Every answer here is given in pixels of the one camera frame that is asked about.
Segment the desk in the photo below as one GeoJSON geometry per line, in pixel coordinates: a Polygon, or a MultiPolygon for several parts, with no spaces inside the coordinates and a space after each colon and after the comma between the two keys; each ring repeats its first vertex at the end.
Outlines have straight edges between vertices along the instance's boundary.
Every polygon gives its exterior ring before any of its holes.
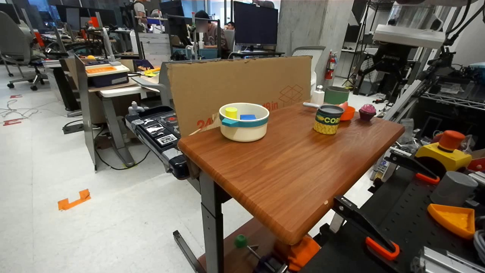
{"type": "Polygon", "coordinates": [[[60,61],[59,59],[43,59],[42,64],[43,64],[45,70],[51,70],[51,73],[56,79],[65,111],[68,111],[68,112],[80,111],[80,106],[75,100],[72,88],[69,86],[68,80],[65,79],[65,73],[60,65],[60,61]]]}
{"type": "Polygon", "coordinates": [[[292,105],[271,112],[268,133],[256,143],[228,141],[218,129],[180,140],[180,150],[201,170],[207,271],[224,271],[219,191],[293,246],[403,132],[374,118],[325,137],[312,130],[313,118],[315,109],[292,105]]]}
{"type": "Polygon", "coordinates": [[[119,159],[125,167],[133,165],[134,161],[124,144],[121,127],[118,124],[118,118],[115,115],[115,108],[112,100],[113,97],[140,94],[140,86],[131,80],[122,85],[110,85],[102,88],[87,86],[87,74],[86,74],[84,65],[78,58],[75,58],[75,71],[77,71],[80,109],[83,117],[84,144],[90,155],[93,170],[96,170],[96,155],[95,155],[95,143],[93,143],[96,129],[93,129],[93,124],[92,124],[92,118],[90,118],[92,105],[89,103],[89,99],[90,99],[89,96],[92,96],[93,93],[98,93],[101,97],[102,114],[104,114],[109,132],[112,133],[116,155],[119,156],[119,159]]]}

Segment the table top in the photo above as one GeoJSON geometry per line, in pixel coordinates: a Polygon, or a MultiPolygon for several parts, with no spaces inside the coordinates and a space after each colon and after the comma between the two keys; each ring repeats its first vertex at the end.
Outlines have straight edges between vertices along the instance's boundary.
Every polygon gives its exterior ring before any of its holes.
{"type": "Polygon", "coordinates": [[[293,246],[400,137],[386,120],[351,120],[336,135],[312,129],[315,109],[271,112],[260,141],[234,143],[218,129],[181,138],[180,150],[228,196],[293,246]]]}
{"type": "Polygon", "coordinates": [[[134,76],[134,77],[131,77],[136,83],[139,83],[139,85],[146,85],[146,86],[149,86],[149,85],[160,85],[159,83],[159,76],[156,76],[156,77],[146,77],[146,76],[134,76]]]}
{"type": "Polygon", "coordinates": [[[42,59],[42,65],[43,65],[45,70],[62,67],[59,59],[42,59]]]}
{"type": "Polygon", "coordinates": [[[128,88],[131,89],[133,86],[139,86],[136,82],[133,82],[131,79],[128,79],[127,83],[119,83],[119,85],[107,85],[107,86],[89,86],[87,93],[98,93],[98,91],[119,91],[122,88],[128,88]]]}

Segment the person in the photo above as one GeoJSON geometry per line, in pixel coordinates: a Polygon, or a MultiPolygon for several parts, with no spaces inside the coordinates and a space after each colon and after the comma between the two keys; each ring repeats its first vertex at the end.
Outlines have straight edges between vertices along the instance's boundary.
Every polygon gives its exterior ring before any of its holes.
{"type": "Polygon", "coordinates": [[[210,17],[204,11],[198,11],[195,14],[195,20],[198,27],[203,30],[203,46],[204,47],[216,47],[216,35],[219,35],[221,41],[221,58],[225,59],[228,56],[227,39],[221,27],[210,21],[210,17]]]}
{"type": "Polygon", "coordinates": [[[234,30],[234,29],[236,29],[236,24],[233,21],[225,23],[225,30],[234,30]]]}
{"type": "Polygon", "coordinates": [[[146,9],[145,9],[145,0],[136,0],[133,5],[134,11],[134,20],[139,26],[139,30],[143,32],[146,29],[146,9]]]}

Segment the black tool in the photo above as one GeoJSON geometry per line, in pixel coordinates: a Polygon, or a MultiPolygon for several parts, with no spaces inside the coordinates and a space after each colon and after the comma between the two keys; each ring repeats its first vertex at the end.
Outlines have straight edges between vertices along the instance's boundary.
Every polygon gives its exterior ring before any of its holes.
{"type": "Polygon", "coordinates": [[[393,268],[392,262],[400,255],[398,244],[392,243],[381,231],[378,231],[348,199],[342,196],[334,197],[333,211],[366,231],[369,234],[369,237],[365,238],[368,253],[386,268],[393,268]]]}
{"type": "Polygon", "coordinates": [[[413,177],[421,182],[431,185],[439,182],[439,176],[428,170],[425,165],[422,165],[419,161],[416,161],[413,156],[407,156],[395,150],[390,150],[390,155],[384,159],[403,168],[412,170],[415,173],[413,177]]]}

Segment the orange tape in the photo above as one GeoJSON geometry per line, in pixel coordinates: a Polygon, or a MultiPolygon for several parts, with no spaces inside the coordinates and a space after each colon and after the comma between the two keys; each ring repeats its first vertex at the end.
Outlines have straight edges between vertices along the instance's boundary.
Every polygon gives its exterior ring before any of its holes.
{"type": "Polygon", "coordinates": [[[66,209],[71,209],[71,208],[74,208],[89,199],[90,199],[89,190],[81,190],[81,191],[78,191],[77,200],[69,202],[68,199],[62,199],[57,202],[57,206],[59,206],[59,211],[66,211],[66,209]]]}
{"type": "Polygon", "coordinates": [[[319,250],[319,244],[309,235],[304,235],[296,246],[292,246],[287,255],[289,270],[300,271],[319,250]]]}

